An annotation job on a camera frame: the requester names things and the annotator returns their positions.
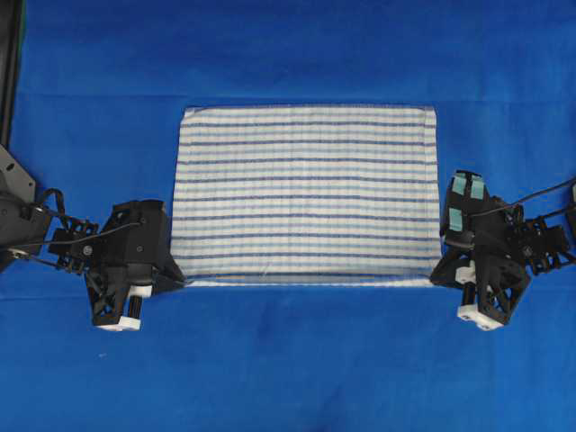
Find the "white plastic part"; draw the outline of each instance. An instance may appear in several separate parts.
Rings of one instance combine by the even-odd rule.
[[[469,282],[476,284],[476,263],[472,260],[470,261],[469,267],[457,268],[455,279],[462,285],[468,284]]]
[[[141,297],[147,299],[152,296],[152,285],[147,286],[131,286],[128,291],[128,298],[130,297]],[[107,324],[104,326],[98,326],[99,329],[108,331],[138,331],[140,330],[140,320],[131,317],[121,316],[118,324]]]
[[[147,299],[152,296],[152,285],[147,286],[131,286],[130,290],[128,291],[128,298],[130,297],[142,297],[143,299]]]
[[[124,330],[137,331],[140,330],[140,320],[130,317],[124,317],[122,315],[120,317],[120,321],[118,321],[118,324],[107,324],[105,326],[98,326],[98,328],[108,331],[124,331]]]
[[[502,327],[495,319],[478,312],[477,304],[466,304],[458,308],[458,318],[464,321],[473,321],[480,330],[489,331]]]
[[[468,284],[472,282],[476,284],[476,263],[470,261],[470,266],[460,267],[456,269],[455,280],[459,284]],[[487,291],[492,292],[492,287],[487,286]],[[487,317],[483,313],[478,311],[478,304],[466,304],[458,308],[458,318],[464,321],[473,321],[480,330],[489,331],[495,330],[502,327],[502,324],[497,322],[495,319]]]

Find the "wire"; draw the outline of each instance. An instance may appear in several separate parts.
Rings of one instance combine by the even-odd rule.
[[[571,178],[570,180],[566,180],[563,183],[557,184],[556,186],[552,186],[549,187],[547,189],[543,189],[542,191],[538,191],[538,192],[534,192],[531,193],[530,195],[525,196],[524,198],[519,199],[516,202],[513,202],[512,204],[508,204],[508,205],[504,205],[502,207],[498,207],[497,209],[492,209],[492,210],[487,210],[487,211],[482,211],[480,213],[473,213],[470,215],[471,218],[479,218],[481,216],[487,216],[489,214],[493,214],[496,212],[501,212],[503,210],[507,210],[507,209],[513,209],[514,207],[516,207],[517,205],[520,205],[521,203],[525,203],[528,200],[531,200],[533,198],[536,198],[537,196],[540,195],[544,195],[544,194],[548,194],[552,191],[555,191],[556,189],[560,189],[562,187],[565,186],[571,186],[571,185],[575,185],[576,184],[576,177]]]
[[[84,238],[77,238],[75,240],[39,241],[38,243],[25,243],[25,244],[21,244],[21,245],[10,245],[10,246],[7,246],[1,250],[9,250],[10,248],[28,248],[28,247],[32,247],[32,246],[45,246],[45,245],[47,245],[47,246],[50,246],[50,245],[75,245],[76,243],[84,243],[85,241],[88,241],[88,240],[99,239],[100,237],[104,237],[104,236],[108,236],[110,234],[113,234],[116,231],[125,230],[129,227],[135,227],[135,226],[140,226],[140,225],[141,225],[140,222],[130,222],[130,223],[127,223],[126,225],[121,225],[120,227],[108,229],[107,231],[102,231],[100,234],[94,234],[92,236],[86,236]]]
[[[56,264],[56,263],[52,263],[50,261],[46,261],[44,259],[40,259],[37,258],[34,255],[29,254],[28,252],[24,252],[23,250],[18,250],[18,249],[7,249],[9,252],[12,252],[13,256],[16,259],[25,259],[25,260],[30,260],[30,261],[34,261],[36,263],[40,263],[40,264],[44,264],[45,266],[50,266],[50,267],[54,267],[57,269],[62,268],[60,265]]]
[[[66,209],[64,208],[64,194],[59,189],[46,189],[42,195],[38,198],[38,201],[35,205],[42,206],[46,200],[50,198],[51,195],[54,195],[54,199],[56,201],[56,208],[58,209],[58,218],[62,223],[62,226],[68,230],[68,220],[66,215]]]
[[[552,211],[551,213],[548,214],[544,214],[542,215],[542,217],[544,219],[548,219],[548,218],[552,218],[553,216],[558,216],[559,214],[564,214],[567,213],[569,211],[575,210],[576,211],[576,204],[570,204],[567,207],[564,207],[563,209],[557,210],[557,211]]]

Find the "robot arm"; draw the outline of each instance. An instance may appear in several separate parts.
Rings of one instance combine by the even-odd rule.
[[[458,317],[483,330],[509,323],[533,275],[576,264],[562,226],[548,227],[546,220],[565,213],[576,237],[576,180],[571,203],[559,211],[525,220],[521,202],[506,204],[490,196],[481,176],[467,171],[454,175],[446,193],[441,224],[447,250],[430,281],[462,290]]]
[[[45,191],[34,200],[35,183],[0,147],[0,272],[15,259],[53,266],[85,278],[92,323],[100,329],[140,329],[143,298],[184,286],[168,249],[169,220],[160,201],[115,205],[98,225],[67,216],[62,192]],[[46,205],[56,197],[57,211]],[[45,241],[53,218],[61,228]],[[37,258],[42,246],[56,263]]]

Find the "striped towel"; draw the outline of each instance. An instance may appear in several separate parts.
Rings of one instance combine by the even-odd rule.
[[[172,254],[195,284],[414,286],[440,258],[430,108],[189,108]]]

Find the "blue fabric backdrop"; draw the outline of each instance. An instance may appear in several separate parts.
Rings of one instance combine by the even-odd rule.
[[[573,1],[27,3],[11,151],[73,215],[170,202],[188,105],[430,104],[441,192],[458,167],[510,200],[576,174]],[[0,430],[575,430],[575,280],[491,333],[456,291],[291,288],[188,289],[110,334],[82,279],[17,263]]]

